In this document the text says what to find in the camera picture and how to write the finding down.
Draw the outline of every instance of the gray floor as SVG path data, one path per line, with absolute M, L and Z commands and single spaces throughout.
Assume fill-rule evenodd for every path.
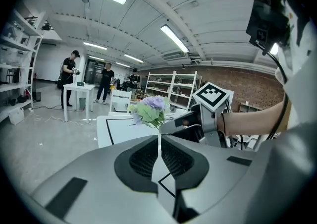
M 42 93 L 42 101 L 34 107 L 60 105 L 60 90 L 55 84 L 41 83 L 37 91 Z M 97 116 L 108 114 L 109 100 L 110 96 L 107 96 L 107 105 L 94 104 L 94 111 L 90 112 L 91 124 L 96 125 Z M 50 118 L 64 119 L 63 111 L 58 110 L 61 107 L 56 107 L 57 110 L 34 109 L 34 113 L 27 108 L 25 119 L 19 124 L 12 125 L 8 118 L 0 123 L 0 158 L 12 182 L 30 194 L 56 171 L 98 148 L 98 144 L 96 127 L 83 121 L 85 112 L 71 112 L 73 109 L 69 108 L 69 121 L 84 124 L 78 126 Z

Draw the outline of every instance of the cable on floor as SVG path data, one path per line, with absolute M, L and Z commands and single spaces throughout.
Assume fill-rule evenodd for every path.
M 61 105 L 56 105 L 52 108 L 49 108 L 47 106 L 40 106 L 40 107 L 34 107 L 33 109 L 39 109 L 39 108 L 42 108 L 42 109 L 48 109 L 48 110 L 56 110 L 56 111 L 63 111 L 64 109 L 55 109 L 55 107 L 61 107 Z M 85 107 L 83 108 L 82 111 L 71 111 L 71 112 L 83 112 L 85 110 Z
M 41 121 L 41 120 L 42 120 L 42 117 L 41 117 L 40 115 L 36 115 L 34 112 L 29 113 L 28 116 L 29 116 L 29 115 L 32 115 L 32 114 L 33 114 L 34 116 L 38 116 L 38 117 L 34 118 L 34 121 Z M 64 121 L 63 119 L 61 119 L 61 118 L 56 118 L 56 117 L 54 117 L 54 116 L 52 116 L 52 115 L 49 117 L 49 119 L 45 120 L 44 122 L 49 121 L 51 118 L 53 118 L 53 119 L 55 119 L 55 120 L 61 120 L 63 123 L 71 123 L 71 122 L 74 122 L 74 123 L 77 124 L 78 126 L 90 124 L 90 125 L 92 125 L 92 126 L 94 126 L 94 127 L 97 127 L 96 125 L 94 125 L 94 124 L 92 124 L 92 123 L 79 124 L 79 123 L 77 123 L 76 121 L 68 121 L 68 122 L 66 122 L 66 121 Z
M 74 122 L 74 123 L 77 124 L 78 126 L 90 124 L 90 125 L 92 125 L 92 126 L 94 126 L 94 127 L 97 127 L 96 125 L 94 125 L 94 124 L 92 124 L 92 123 L 79 124 L 79 123 L 77 123 L 76 121 L 68 121 L 68 122 L 66 122 L 66 121 L 64 121 L 63 119 L 61 119 L 61 118 L 56 118 L 56 117 L 54 117 L 54 116 L 52 116 L 52 115 L 50 116 L 49 119 L 45 120 L 44 122 L 49 121 L 51 118 L 53 118 L 53 119 L 55 119 L 55 120 L 60 120 L 60 121 L 62 121 L 63 123 L 72 123 L 72 122 Z

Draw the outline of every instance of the glass door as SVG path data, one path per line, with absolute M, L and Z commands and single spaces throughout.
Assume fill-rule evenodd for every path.
M 103 71 L 105 64 L 106 63 L 104 62 L 89 59 L 86 66 L 84 81 L 88 84 L 99 86 L 102 77 L 101 72 Z

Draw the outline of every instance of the white box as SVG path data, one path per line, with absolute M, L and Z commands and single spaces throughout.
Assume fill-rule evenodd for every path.
M 19 122 L 24 120 L 24 109 L 15 108 L 9 112 L 10 122 L 17 125 Z

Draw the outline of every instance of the white wall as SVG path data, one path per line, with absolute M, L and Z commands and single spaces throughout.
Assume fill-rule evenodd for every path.
M 65 58 L 70 57 L 74 50 L 78 50 L 80 57 L 76 58 L 76 68 L 81 71 L 76 76 L 82 79 L 84 66 L 86 62 L 85 50 L 82 47 L 70 47 L 66 44 L 46 45 L 41 44 L 35 61 L 35 73 L 38 79 L 56 81 L 60 76 L 60 68 Z
M 114 65 L 113 63 L 111 63 L 111 70 L 114 72 L 114 77 L 116 79 L 120 79 L 120 83 L 122 84 L 124 77 L 127 74 L 130 74 L 129 69 Z

